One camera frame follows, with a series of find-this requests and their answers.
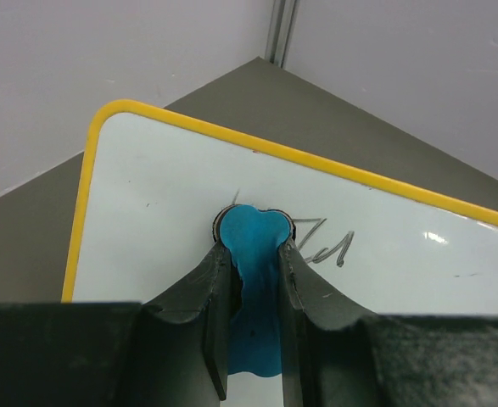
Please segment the yellow framed whiteboard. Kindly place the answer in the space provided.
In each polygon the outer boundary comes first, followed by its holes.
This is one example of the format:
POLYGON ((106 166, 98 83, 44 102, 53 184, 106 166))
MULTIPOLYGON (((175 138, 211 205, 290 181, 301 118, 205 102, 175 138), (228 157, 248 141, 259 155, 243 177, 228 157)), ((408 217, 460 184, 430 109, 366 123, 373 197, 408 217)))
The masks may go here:
POLYGON ((142 307, 192 271, 234 204, 288 216, 305 262, 364 318, 379 406, 498 406, 498 211, 130 100, 94 117, 62 299, 110 406, 286 406, 282 373, 221 402, 119 402, 142 307))

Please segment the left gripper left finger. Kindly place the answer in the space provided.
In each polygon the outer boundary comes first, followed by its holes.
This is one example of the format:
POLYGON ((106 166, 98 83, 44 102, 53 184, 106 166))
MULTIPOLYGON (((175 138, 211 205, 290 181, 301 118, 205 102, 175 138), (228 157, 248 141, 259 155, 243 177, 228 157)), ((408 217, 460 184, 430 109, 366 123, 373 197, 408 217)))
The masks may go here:
POLYGON ((241 282, 215 243, 178 282, 143 305, 126 356, 119 402, 221 402, 227 396, 230 320, 241 282))

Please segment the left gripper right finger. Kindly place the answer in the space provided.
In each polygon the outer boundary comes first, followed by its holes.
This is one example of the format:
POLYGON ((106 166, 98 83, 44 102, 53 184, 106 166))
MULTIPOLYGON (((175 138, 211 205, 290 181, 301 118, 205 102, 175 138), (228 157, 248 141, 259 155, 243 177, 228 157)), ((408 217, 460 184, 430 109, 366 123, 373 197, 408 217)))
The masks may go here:
POLYGON ((293 240, 278 249, 278 306, 286 406, 379 406, 364 318, 374 312, 314 271, 293 240))

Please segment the blue eraser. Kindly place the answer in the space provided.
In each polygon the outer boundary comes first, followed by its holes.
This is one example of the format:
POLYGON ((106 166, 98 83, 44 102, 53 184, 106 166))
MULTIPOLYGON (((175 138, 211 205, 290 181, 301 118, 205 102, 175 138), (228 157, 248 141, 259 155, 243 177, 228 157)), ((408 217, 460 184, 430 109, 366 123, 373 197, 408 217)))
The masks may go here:
POLYGON ((278 315, 278 249, 293 226, 279 210, 234 204, 219 216, 215 235, 241 281, 240 308, 230 320, 228 373, 282 373, 278 315))

